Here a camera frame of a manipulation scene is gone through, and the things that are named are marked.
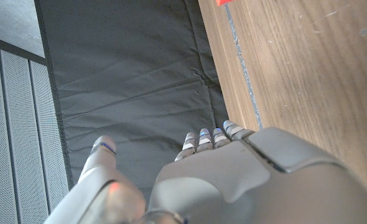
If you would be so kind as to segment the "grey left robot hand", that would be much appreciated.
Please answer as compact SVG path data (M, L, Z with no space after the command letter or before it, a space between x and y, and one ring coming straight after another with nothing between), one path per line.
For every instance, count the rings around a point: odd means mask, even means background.
M99 137L48 223L367 223L367 190L346 165L278 128L188 133L149 200Z

